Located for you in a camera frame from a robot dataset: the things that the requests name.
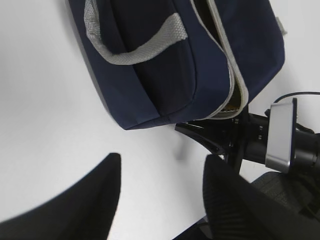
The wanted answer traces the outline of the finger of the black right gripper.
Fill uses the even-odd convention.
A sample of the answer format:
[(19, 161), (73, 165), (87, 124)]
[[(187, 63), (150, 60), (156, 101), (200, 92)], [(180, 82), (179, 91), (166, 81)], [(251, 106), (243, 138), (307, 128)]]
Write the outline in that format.
[(225, 126), (215, 121), (189, 121), (177, 123), (177, 132), (195, 140), (210, 153), (224, 155), (228, 152), (230, 137)]

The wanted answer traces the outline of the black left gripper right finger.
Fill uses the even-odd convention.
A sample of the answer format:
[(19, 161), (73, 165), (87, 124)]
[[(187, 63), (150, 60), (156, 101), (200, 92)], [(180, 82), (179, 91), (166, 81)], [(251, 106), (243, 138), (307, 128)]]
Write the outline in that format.
[(320, 225), (260, 192), (218, 155), (206, 157), (202, 194), (214, 240), (318, 240)]

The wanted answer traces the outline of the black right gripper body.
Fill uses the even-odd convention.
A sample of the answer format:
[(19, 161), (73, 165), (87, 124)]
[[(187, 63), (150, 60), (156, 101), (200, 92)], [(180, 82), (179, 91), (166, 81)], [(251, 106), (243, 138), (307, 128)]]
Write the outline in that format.
[(269, 117), (249, 113), (245, 107), (231, 119), (228, 147), (223, 154), (224, 161), (239, 173), (243, 160), (266, 163)]

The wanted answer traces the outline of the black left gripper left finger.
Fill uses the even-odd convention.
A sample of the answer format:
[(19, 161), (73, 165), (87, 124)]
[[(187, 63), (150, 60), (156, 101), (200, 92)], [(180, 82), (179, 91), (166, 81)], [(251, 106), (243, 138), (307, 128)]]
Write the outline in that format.
[(1, 222), (2, 240), (106, 240), (121, 192), (121, 156), (110, 153), (48, 202)]

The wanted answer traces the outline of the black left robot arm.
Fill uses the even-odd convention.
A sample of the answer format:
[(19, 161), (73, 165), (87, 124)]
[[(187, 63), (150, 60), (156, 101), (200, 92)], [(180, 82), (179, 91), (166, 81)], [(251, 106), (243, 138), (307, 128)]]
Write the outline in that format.
[[(121, 192), (121, 156), (109, 154), (52, 200), (0, 224), (3, 240), (105, 240)], [(180, 240), (317, 240), (320, 184), (310, 176), (268, 172), (248, 183), (221, 158), (206, 157), (205, 219)]]

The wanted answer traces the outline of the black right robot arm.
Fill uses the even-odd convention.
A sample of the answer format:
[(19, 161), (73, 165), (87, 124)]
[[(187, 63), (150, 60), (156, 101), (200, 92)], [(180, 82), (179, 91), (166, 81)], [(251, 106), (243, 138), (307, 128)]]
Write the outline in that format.
[[(240, 115), (225, 120), (198, 120), (178, 123), (175, 130), (204, 146), (210, 153), (222, 155), (224, 161), (237, 173), (243, 160), (263, 164), (267, 163), (267, 145), (269, 116), (248, 112), (246, 107)], [(320, 174), (320, 135), (311, 130), (293, 126), (291, 140), (291, 159), (287, 167), (280, 164), (273, 170), (290, 174)]]

